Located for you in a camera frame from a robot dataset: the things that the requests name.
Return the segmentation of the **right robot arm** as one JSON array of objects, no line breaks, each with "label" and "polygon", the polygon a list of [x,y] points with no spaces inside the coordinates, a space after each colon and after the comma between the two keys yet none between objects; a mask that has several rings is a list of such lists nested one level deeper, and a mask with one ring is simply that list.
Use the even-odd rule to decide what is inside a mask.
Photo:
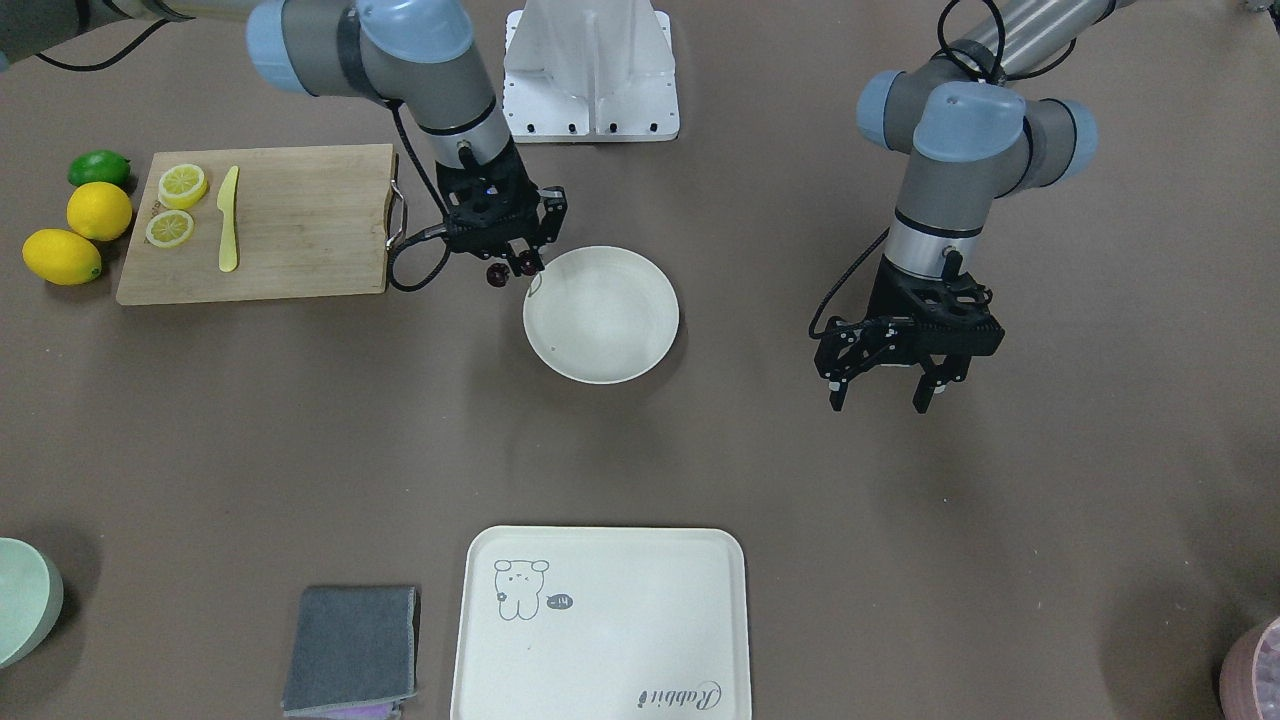
[{"label": "right robot arm", "polygon": [[156,31],[204,18],[243,22],[251,61],[278,88],[410,111],[435,158],[433,176],[413,167],[442,222],[390,237],[390,263],[439,240],[447,258],[489,261],[495,287],[543,270],[567,199],[530,181],[458,1],[5,1],[3,65],[119,20]]}]

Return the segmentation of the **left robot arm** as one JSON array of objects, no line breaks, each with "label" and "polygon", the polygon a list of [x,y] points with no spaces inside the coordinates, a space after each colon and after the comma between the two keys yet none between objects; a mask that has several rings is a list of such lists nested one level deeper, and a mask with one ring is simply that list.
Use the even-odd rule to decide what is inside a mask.
[{"label": "left robot arm", "polygon": [[1083,172],[1100,141],[1094,115],[1061,99],[1025,100],[1015,83],[1052,70],[1119,1],[987,3],[959,38],[937,24],[937,51],[913,72],[887,70],[861,91],[856,123],[874,145],[908,155],[893,217],[870,243],[881,252],[865,315],[826,316],[808,334],[815,370],[840,410],[851,382],[876,366],[918,366],[913,396],[932,398],[966,378],[1005,337],[989,290],[970,273],[996,199]]}]

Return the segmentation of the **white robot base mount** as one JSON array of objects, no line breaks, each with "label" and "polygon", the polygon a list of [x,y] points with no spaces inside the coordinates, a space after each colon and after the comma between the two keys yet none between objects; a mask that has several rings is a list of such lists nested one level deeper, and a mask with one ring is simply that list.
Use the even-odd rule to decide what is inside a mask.
[{"label": "white robot base mount", "polygon": [[678,137],[672,22],[649,1],[527,1],[506,18],[503,68],[518,143]]}]

